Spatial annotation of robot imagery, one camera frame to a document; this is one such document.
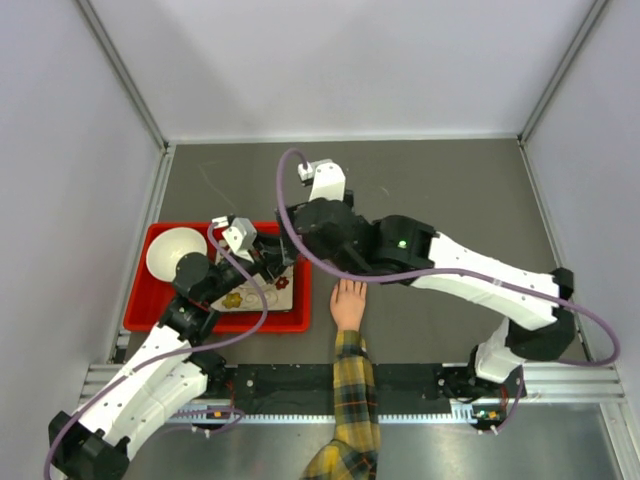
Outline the yellow plaid sleeve forearm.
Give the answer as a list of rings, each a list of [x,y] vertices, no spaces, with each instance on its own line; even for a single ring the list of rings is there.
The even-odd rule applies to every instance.
[[[373,365],[365,340],[340,331],[333,364],[333,438],[310,460],[303,479],[374,479],[381,432]]]

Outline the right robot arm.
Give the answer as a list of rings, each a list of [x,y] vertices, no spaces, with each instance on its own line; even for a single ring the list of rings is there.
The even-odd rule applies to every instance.
[[[463,369],[443,372],[441,391],[469,403],[497,391],[528,361],[558,360],[576,335],[574,275],[565,268],[537,274],[485,257],[434,227],[402,215],[373,222],[351,202],[319,198],[279,212],[285,244],[341,272],[416,289],[435,290],[503,316],[476,345]]]

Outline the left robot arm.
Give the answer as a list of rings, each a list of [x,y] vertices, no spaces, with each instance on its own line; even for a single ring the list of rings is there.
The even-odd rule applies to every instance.
[[[191,400],[226,387],[223,360],[205,346],[221,314],[217,302],[248,284],[264,310],[264,285],[296,260],[286,234],[263,233],[244,219],[211,224],[205,232],[174,227],[146,250],[146,269],[172,286],[147,339],[118,373],[73,413],[49,424],[44,477],[120,479],[147,440]]]

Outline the mannequin hand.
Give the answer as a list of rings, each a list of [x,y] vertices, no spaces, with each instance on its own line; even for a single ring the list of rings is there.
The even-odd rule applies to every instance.
[[[359,331],[363,320],[367,284],[341,279],[334,286],[330,299],[330,313],[339,331]]]

